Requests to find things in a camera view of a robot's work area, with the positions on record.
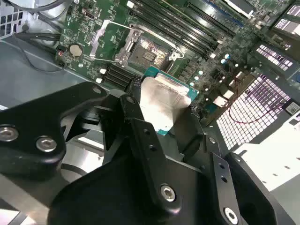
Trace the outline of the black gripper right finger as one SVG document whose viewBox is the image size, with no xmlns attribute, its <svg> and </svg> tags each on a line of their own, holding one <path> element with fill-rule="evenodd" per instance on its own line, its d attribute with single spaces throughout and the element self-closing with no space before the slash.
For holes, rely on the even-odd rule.
<svg viewBox="0 0 300 225">
<path fill-rule="evenodd" d="M 237 154 L 223 154 L 190 107 L 174 123 L 182 161 L 200 169 L 212 216 L 223 225 L 290 225 L 292 219 Z"/>
</svg>

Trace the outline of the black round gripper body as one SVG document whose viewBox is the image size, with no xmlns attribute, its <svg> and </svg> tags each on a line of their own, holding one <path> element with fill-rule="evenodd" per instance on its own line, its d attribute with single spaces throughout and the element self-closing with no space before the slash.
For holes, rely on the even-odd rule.
<svg viewBox="0 0 300 225">
<path fill-rule="evenodd" d="M 50 225 L 216 225 L 204 176 L 167 160 L 173 189 L 182 198 L 178 215 L 165 221 L 150 206 L 141 173 L 129 156 L 99 167 L 63 188 L 50 206 Z"/>
</svg>

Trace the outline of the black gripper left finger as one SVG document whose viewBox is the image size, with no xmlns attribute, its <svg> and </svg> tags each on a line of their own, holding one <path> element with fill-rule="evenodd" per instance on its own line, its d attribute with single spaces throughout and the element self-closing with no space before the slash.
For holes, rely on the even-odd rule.
<svg viewBox="0 0 300 225">
<path fill-rule="evenodd" d="M 111 162 L 133 159 L 156 213 L 177 213 L 181 197 L 173 189 L 168 164 L 152 124 L 146 122 L 138 102 L 130 95 L 108 95 L 91 82 L 83 82 L 6 109 L 0 114 L 5 133 L 0 139 L 3 174 L 45 180 L 58 170 L 66 154 L 66 140 L 81 133 L 77 116 L 98 107 Z"/>
</svg>

